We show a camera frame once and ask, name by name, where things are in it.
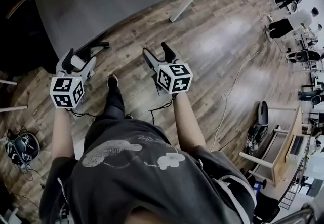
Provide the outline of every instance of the wooden floor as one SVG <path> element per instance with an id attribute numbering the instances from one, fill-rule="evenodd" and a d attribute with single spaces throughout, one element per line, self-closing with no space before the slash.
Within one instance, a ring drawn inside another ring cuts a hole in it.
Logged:
<path id="1" fill-rule="evenodd" d="M 228 98 L 224 122 L 214 148 L 219 150 L 225 146 L 222 150 L 233 163 L 238 168 L 247 169 L 249 164 L 238 156 L 238 152 L 245 147 L 247 131 L 256 119 L 258 103 L 266 100 L 271 105 L 297 106 L 297 92 L 301 84 L 307 82 L 307 74 L 292 74 L 285 54 L 275 42 L 267 41 L 264 34 L 263 26 L 268 20 L 261 21 L 263 12 L 272 14 L 275 20 L 283 18 L 285 12 L 275 11 L 274 4 L 267 0 L 195 0 L 176 22 L 170 23 L 169 16 L 180 3 L 181 0 L 161 3 L 109 34 L 107 39 L 111 48 L 97 55 L 96 74 L 90 81 L 92 90 L 87 92 L 83 110 L 100 113 L 108 91 L 105 80 L 114 73 L 119 78 L 127 112 L 151 122 L 148 110 L 163 105 L 169 97 L 157 95 L 152 72 L 142 57 L 142 48 L 148 47 L 161 54 L 160 44 L 166 41 L 178 50 L 193 71 L 188 96 L 208 148 L 211 148 L 224 113 L 226 101 L 222 94 L 231 91 L 245 61 L 256 52 L 266 51 L 242 68 Z M 279 45 L 285 51 L 284 45 L 291 44 L 279 41 Z M 55 111 L 49 96 L 51 77 L 43 69 L 38 69 L 17 78 L 18 87 L 12 94 L 10 105 L 28 104 L 28 109 L 2 114 L 0 123 L 1 137 L 8 128 L 18 130 L 22 126 L 37 136 L 42 151 L 31 167 L 44 177 L 51 165 Z M 287 127 L 290 120 L 289 114 L 270 114 L 272 129 L 277 123 Z M 92 121 L 89 116 L 72 118 L 75 144 L 82 141 Z M 172 144 L 178 144 L 172 107 L 157 111 L 155 123 L 164 129 Z M 27 181 L 31 174 L 33 181 Z M 39 205 L 42 194 L 39 183 L 44 181 L 35 172 L 22 175 L 4 154 L 3 145 L 0 147 L 0 177 L 14 194 L 26 196 Z M 34 205 L 19 197 L 16 203 L 23 216 L 39 222 L 38 209 Z"/>

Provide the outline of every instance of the white cube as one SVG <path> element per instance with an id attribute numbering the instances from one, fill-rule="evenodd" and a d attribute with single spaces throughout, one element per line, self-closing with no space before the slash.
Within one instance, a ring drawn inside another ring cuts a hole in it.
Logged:
<path id="1" fill-rule="evenodd" d="M 192 77 L 188 64 L 160 65 L 157 83 L 170 94 L 186 92 L 189 90 Z"/>
<path id="2" fill-rule="evenodd" d="M 50 95 L 56 108 L 76 108 L 85 91 L 81 77 L 53 77 Z"/>

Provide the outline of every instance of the black t-shirt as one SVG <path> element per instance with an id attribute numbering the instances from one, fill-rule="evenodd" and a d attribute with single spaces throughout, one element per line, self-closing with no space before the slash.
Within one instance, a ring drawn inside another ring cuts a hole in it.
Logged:
<path id="1" fill-rule="evenodd" d="M 43 223 L 121 224 L 137 207 L 167 223 L 252 221 L 253 190 L 222 152 L 197 147 L 189 155 L 138 120 L 94 123 L 85 142 L 80 161 L 53 161 L 39 208 Z"/>

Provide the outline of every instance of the forearm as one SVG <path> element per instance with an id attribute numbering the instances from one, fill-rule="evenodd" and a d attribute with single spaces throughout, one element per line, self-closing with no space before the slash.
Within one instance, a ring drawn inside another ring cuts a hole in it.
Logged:
<path id="1" fill-rule="evenodd" d="M 199 145 L 206 147 L 204 136 L 193 114 L 186 93 L 182 92 L 178 94 L 173 102 L 173 108 L 181 150 L 190 152 Z"/>
<path id="2" fill-rule="evenodd" d="M 52 159 L 57 157 L 74 158 L 70 116 L 65 109 L 56 109 L 54 116 Z"/>

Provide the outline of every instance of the black hair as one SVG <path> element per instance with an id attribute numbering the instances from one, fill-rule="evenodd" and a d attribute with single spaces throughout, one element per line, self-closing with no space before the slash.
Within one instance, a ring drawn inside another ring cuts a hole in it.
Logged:
<path id="1" fill-rule="evenodd" d="M 318 8 L 314 7 L 314 8 L 312 9 L 312 14 L 314 14 L 314 15 L 317 16 L 317 15 L 319 14 Z"/>

